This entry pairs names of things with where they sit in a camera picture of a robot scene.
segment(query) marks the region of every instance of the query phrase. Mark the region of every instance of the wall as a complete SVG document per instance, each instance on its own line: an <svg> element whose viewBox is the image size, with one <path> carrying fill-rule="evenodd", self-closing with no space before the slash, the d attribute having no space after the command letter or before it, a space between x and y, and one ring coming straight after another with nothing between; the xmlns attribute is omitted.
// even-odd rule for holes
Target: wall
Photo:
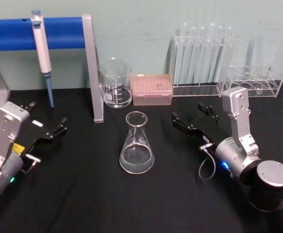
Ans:
<svg viewBox="0 0 283 233"><path fill-rule="evenodd" d="M265 60L283 71L282 0L0 0L0 18L29 18L32 9L46 17L92 14L99 60L123 58L135 73L162 73L170 38L184 21L231 25L241 38L265 35ZM243 61L244 46L233 63ZM50 56L54 88L88 85L84 50ZM35 51L0 52L0 71L11 89L45 88Z"/></svg>

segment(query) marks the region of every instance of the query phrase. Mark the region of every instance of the pipette tip box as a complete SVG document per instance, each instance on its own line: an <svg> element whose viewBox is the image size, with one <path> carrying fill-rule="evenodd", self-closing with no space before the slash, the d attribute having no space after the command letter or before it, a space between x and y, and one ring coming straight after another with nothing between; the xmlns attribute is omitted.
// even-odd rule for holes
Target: pipette tip box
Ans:
<svg viewBox="0 0 283 233"><path fill-rule="evenodd" d="M173 97L173 82L169 74L144 75L131 77L133 104L170 105Z"/></svg>

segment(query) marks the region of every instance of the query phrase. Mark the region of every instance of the glass flask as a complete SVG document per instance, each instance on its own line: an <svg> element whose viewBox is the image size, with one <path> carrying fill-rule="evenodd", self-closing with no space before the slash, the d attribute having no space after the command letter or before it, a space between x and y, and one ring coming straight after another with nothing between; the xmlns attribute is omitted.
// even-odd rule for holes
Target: glass flask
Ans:
<svg viewBox="0 0 283 233"><path fill-rule="evenodd" d="M126 116L129 130L121 150L119 163L125 171L131 174L145 173L155 161L144 128L147 120L146 114L138 111L130 112Z"/></svg>

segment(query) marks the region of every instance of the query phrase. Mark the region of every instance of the blue pipette tip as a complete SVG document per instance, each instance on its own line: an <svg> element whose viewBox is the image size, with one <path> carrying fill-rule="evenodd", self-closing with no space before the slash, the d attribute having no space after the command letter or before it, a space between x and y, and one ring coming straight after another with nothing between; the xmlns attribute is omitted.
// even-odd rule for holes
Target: blue pipette tip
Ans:
<svg viewBox="0 0 283 233"><path fill-rule="evenodd" d="M51 84L51 74L47 73L47 74L44 74L44 76L45 76L46 82L47 82L50 105L51 105L51 108L54 108L53 95L52 95L52 84Z"/></svg>

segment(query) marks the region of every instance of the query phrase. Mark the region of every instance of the blue bar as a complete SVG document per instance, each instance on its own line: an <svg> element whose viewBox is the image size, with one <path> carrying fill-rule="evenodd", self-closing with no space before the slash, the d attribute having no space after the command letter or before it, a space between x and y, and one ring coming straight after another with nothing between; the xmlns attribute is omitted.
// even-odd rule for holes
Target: blue bar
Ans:
<svg viewBox="0 0 283 233"><path fill-rule="evenodd" d="M49 49L85 48L82 18L45 18ZM31 19L0 19L0 51L35 50Z"/></svg>

